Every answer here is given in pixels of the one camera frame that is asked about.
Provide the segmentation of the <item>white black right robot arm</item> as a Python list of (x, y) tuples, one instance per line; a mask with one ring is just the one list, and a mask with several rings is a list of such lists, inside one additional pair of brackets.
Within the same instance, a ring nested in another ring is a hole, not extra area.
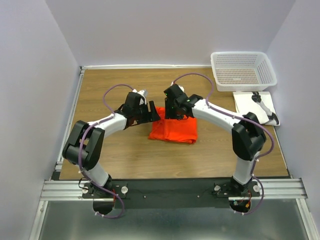
[(247, 192), (253, 179), (256, 160), (266, 142), (266, 136), (259, 126), (256, 115), (249, 112), (241, 116), (214, 105), (199, 95), (187, 96), (184, 89), (177, 84), (172, 84), (164, 90), (164, 94), (165, 118), (202, 119), (231, 134), (232, 149), (237, 156), (237, 163), (230, 179), (230, 191), (236, 196)]

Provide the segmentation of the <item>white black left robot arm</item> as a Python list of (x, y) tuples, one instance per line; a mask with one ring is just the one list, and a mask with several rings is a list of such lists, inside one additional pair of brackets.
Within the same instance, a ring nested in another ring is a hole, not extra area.
[(62, 156), (79, 167), (101, 198), (112, 192), (112, 177), (99, 164), (104, 138), (129, 127), (161, 119), (154, 102), (147, 102), (146, 96), (146, 90), (133, 90), (111, 115), (92, 122), (77, 121), (63, 147)]

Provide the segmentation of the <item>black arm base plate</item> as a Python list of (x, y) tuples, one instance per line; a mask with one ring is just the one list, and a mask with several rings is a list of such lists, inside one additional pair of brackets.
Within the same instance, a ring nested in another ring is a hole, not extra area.
[(260, 196), (256, 181), (240, 186), (226, 177), (114, 179), (111, 183), (108, 192), (90, 182), (80, 186), (82, 198), (93, 201), (95, 212), (108, 215), (131, 209), (231, 208), (247, 213), (251, 200)]

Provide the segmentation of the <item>orange t shirt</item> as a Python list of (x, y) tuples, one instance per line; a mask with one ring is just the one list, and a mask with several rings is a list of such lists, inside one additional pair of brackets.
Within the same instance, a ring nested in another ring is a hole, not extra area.
[(156, 107), (159, 121), (152, 123), (150, 140), (194, 144), (198, 139), (197, 119), (184, 117), (181, 120), (165, 119), (165, 108)]

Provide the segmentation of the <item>white plastic mesh basket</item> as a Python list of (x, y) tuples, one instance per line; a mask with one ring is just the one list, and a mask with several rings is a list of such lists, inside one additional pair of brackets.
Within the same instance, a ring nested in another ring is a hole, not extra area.
[(260, 92), (277, 84), (270, 59), (263, 52), (213, 52), (210, 62), (220, 92)]

